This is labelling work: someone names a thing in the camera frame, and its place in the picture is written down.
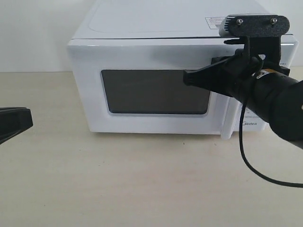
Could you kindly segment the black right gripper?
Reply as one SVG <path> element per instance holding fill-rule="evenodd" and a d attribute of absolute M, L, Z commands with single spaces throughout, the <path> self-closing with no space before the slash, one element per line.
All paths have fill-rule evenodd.
<path fill-rule="evenodd" d="M 234 70 L 230 96 L 256 114 L 298 113 L 298 80 L 290 69 L 276 69 L 260 56 L 246 57 L 246 67 Z"/>

